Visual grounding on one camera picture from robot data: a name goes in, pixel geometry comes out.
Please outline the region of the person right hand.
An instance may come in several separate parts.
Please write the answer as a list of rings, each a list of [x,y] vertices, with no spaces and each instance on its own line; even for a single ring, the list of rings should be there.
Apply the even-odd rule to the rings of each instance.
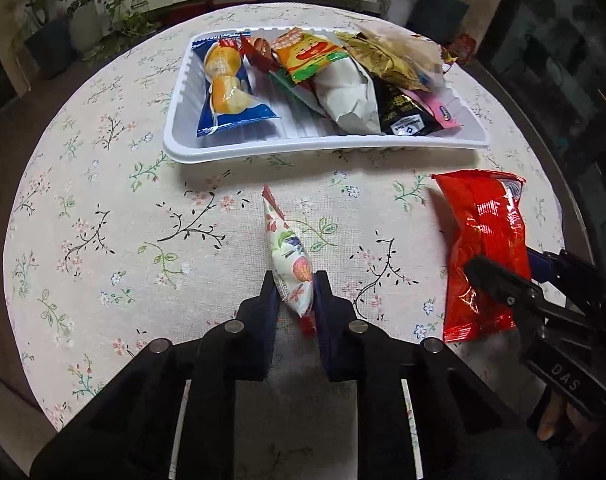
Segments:
[[[551,439],[559,429],[560,420],[563,416],[572,422],[572,425],[580,434],[580,443],[585,442],[598,428],[595,422],[580,414],[580,411],[576,410],[572,404],[568,404],[568,401],[563,396],[560,396],[555,391],[551,391],[550,401],[542,413],[542,418],[538,425],[538,439],[541,441]]]

